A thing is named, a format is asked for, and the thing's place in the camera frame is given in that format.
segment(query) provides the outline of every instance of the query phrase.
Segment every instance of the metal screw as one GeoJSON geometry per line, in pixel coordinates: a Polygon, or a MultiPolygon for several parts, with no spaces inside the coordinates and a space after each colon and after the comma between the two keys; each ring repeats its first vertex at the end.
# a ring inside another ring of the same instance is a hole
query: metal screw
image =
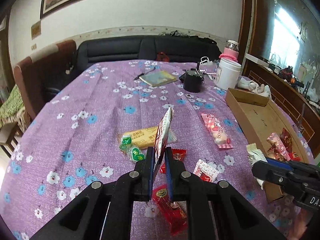
{"type": "Polygon", "coordinates": [[[189,171],[183,171],[181,172],[181,176],[184,178],[189,178],[191,176],[191,173],[189,171]]]}
{"type": "Polygon", "coordinates": [[[225,180],[222,180],[222,181],[219,181],[219,186],[220,187],[223,187],[223,188],[226,188],[229,186],[229,183],[225,180]]]}
{"type": "Polygon", "coordinates": [[[129,176],[130,176],[131,178],[136,178],[136,177],[139,176],[139,172],[137,172],[137,171],[131,171],[131,172],[129,173],[129,176]]]}
{"type": "Polygon", "coordinates": [[[100,188],[101,187],[101,182],[100,181],[95,181],[94,183],[91,184],[91,187],[94,189],[100,188]]]}

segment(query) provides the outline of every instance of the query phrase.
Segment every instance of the white wall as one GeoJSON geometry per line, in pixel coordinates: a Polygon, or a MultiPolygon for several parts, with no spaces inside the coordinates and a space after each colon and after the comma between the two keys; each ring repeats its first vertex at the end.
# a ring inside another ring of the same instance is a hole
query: white wall
{"type": "Polygon", "coordinates": [[[17,0],[9,21],[12,66],[37,49],[93,30],[137,25],[192,29],[237,40],[242,0],[81,0],[41,21],[42,34],[31,40],[41,0],[17,0]]]}

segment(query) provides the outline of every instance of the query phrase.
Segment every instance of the wooden stool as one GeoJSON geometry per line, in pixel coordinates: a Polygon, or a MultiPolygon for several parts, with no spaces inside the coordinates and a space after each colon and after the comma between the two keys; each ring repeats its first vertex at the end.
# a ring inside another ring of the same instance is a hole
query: wooden stool
{"type": "Polygon", "coordinates": [[[12,152],[14,151],[14,146],[11,143],[12,141],[14,141],[14,143],[18,145],[18,141],[14,137],[16,132],[20,136],[23,135],[23,132],[19,128],[17,122],[7,123],[0,130],[0,147],[9,158],[11,157],[11,154],[7,151],[7,149],[4,146],[8,146],[12,152]]]}

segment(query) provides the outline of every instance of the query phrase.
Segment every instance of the notebook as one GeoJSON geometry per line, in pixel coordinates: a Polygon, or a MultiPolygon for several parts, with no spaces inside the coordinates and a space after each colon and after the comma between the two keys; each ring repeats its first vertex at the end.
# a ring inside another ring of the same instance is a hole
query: notebook
{"type": "Polygon", "coordinates": [[[176,76],[173,76],[164,70],[150,72],[146,75],[140,76],[139,78],[152,87],[162,86],[178,80],[176,76]]]}

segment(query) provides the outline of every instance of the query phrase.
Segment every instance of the green blanket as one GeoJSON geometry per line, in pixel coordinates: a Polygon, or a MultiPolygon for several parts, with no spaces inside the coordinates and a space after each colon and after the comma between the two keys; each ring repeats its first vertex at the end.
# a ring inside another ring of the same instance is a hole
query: green blanket
{"type": "Polygon", "coordinates": [[[17,84],[15,84],[9,98],[0,107],[0,118],[15,115],[23,106],[20,90],[17,84]]]}

